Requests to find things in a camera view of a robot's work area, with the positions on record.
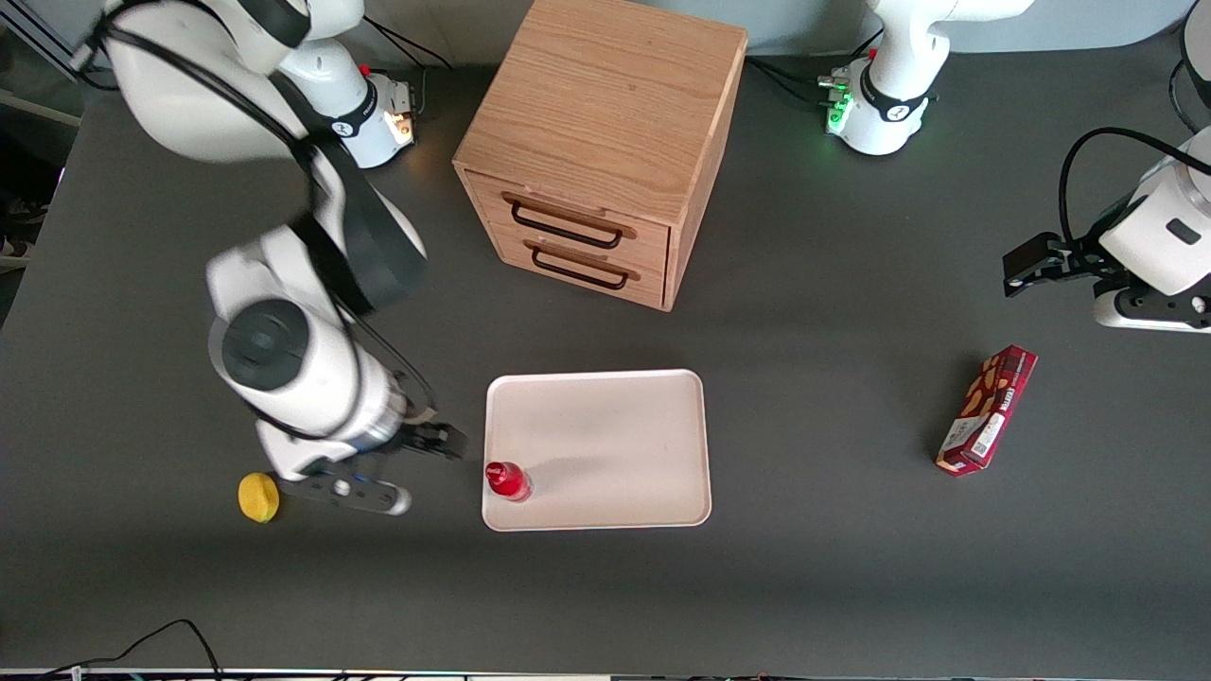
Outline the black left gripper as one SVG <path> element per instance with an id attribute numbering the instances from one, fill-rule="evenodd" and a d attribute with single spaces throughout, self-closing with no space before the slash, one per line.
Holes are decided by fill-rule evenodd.
<path id="1" fill-rule="evenodd" d="M 1132 275 L 1108 254 L 1098 238 L 1062 238 L 1041 231 L 1004 254 L 1004 296 L 1008 299 L 1040 284 L 1080 279 L 1096 284 L 1132 284 Z"/>

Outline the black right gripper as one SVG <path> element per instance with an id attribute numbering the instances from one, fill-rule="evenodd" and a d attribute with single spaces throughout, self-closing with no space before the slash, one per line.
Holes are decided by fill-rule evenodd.
<path id="1" fill-rule="evenodd" d="M 444 460 L 463 460 L 466 441 L 463 431 L 447 423 L 402 424 L 386 443 L 381 443 L 381 452 L 429 453 Z"/>

